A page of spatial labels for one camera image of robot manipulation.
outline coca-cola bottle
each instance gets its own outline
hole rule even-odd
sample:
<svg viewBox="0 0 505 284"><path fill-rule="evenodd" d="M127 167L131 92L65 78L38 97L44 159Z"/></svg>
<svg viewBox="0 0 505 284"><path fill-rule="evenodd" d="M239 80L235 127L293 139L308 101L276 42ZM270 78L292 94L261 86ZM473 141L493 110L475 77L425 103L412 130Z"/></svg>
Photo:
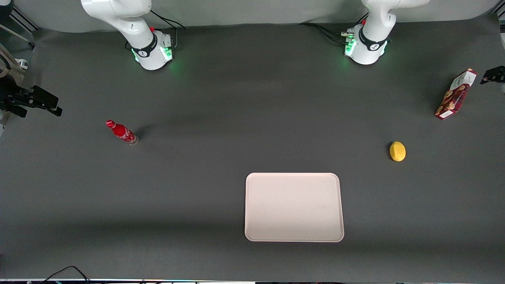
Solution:
<svg viewBox="0 0 505 284"><path fill-rule="evenodd" d="M105 125L112 130L115 136L130 145L135 145L138 142L138 137L123 124L117 124L112 120L108 120Z"/></svg>

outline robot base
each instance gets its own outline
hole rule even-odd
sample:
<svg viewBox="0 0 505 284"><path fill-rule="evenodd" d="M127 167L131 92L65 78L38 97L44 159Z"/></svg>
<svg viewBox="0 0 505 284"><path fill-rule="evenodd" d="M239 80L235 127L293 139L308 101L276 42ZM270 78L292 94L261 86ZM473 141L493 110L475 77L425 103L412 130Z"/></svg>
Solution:
<svg viewBox="0 0 505 284"><path fill-rule="evenodd" d="M349 34L358 34L362 27L363 25L359 24L354 28L347 29L347 32ZM367 46L360 41L358 36L353 36L348 45L346 45L344 55L351 57L351 59L356 63L370 65L375 63L379 57L384 54L384 48L386 45L387 41L376 50L370 51Z"/></svg>
<svg viewBox="0 0 505 284"><path fill-rule="evenodd" d="M146 70L160 69L173 59L172 37L160 31L154 31L153 34L158 38L158 44L148 57L137 56L132 50L135 60Z"/></svg>

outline yellow lemon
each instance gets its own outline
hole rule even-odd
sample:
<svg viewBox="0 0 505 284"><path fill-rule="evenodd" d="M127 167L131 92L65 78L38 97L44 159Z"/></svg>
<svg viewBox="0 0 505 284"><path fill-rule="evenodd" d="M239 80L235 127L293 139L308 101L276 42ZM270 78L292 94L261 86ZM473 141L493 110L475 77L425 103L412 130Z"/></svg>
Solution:
<svg viewBox="0 0 505 284"><path fill-rule="evenodd" d="M407 151L402 143L395 141L389 148L389 154L394 161L401 162L405 159Z"/></svg>

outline black band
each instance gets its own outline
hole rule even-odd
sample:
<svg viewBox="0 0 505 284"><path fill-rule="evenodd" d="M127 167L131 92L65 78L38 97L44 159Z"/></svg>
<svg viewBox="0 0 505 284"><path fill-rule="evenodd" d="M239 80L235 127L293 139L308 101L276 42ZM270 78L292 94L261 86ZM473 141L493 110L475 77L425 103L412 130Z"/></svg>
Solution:
<svg viewBox="0 0 505 284"><path fill-rule="evenodd" d="M361 27L360 32L358 33L360 37L360 41L367 46L370 51L377 51L379 48L386 42L387 39L381 41L373 41L369 40L363 34L363 27Z"/></svg>
<svg viewBox="0 0 505 284"><path fill-rule="evenodd" d="M137 53L140 57L148 57L151 54L151 51L155 49L157 44L158 44L158 37L153 33L153 40L148 46L142 49L136 49L134 47L132 47L131 49L133 49L133 51Z"/></svg>

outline plastic tray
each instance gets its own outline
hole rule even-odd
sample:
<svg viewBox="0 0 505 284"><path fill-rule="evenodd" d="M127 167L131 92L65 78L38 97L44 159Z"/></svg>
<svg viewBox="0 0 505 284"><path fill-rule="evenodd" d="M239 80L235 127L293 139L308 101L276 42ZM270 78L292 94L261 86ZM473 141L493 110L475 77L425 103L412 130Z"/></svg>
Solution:
<svg viewBox="0 0 505 284"><path fill-rule="evenodd" d="M333 173L252 173L245 181L245 236L253 242L339 242L340 182Z"/></svg>

